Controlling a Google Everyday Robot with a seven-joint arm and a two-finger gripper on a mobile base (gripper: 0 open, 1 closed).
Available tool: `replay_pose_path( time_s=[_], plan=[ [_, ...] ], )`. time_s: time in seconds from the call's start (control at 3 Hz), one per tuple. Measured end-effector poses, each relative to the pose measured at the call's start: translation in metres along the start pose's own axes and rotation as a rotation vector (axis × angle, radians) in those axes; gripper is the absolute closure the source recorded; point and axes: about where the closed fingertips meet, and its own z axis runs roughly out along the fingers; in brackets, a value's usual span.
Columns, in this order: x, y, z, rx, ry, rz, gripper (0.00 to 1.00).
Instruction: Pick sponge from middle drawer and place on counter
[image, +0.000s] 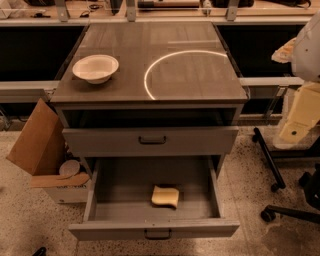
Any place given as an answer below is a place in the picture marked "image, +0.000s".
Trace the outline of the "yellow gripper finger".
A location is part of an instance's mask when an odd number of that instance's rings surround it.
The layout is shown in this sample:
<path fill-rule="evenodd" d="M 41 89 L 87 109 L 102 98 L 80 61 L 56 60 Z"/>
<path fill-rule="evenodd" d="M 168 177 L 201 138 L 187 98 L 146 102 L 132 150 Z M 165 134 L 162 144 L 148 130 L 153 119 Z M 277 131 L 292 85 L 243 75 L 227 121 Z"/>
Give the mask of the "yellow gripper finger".
<path fill-rule="evenodd" d="M 279 138 L 299 143 L 320 121 L 320 83 L 304 83 L 294 93 L 293 103 Z"/>
<path fill-rule="evenodd" d="M 291 62 L 295 41 L 296 39 L 292 38 L 291 40 L 286 42 L 272 54 L 271 59 L 282 64 Z"/>

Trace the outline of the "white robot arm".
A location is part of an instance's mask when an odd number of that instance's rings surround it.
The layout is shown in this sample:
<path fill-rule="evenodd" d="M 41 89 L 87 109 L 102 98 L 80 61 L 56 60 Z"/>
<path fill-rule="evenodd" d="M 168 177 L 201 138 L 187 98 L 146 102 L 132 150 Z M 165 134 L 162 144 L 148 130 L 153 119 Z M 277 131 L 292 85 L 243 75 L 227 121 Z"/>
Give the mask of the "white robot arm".
<path fill-rule="evenodd" d="M 298 144 L 320 121 L 320 11 L 271 59 L 291 63 L 292 73 L 304 81 L 286 97 L 290 107 L 283 113 L 273 140 L 277 148 L 287 149 Z"/>

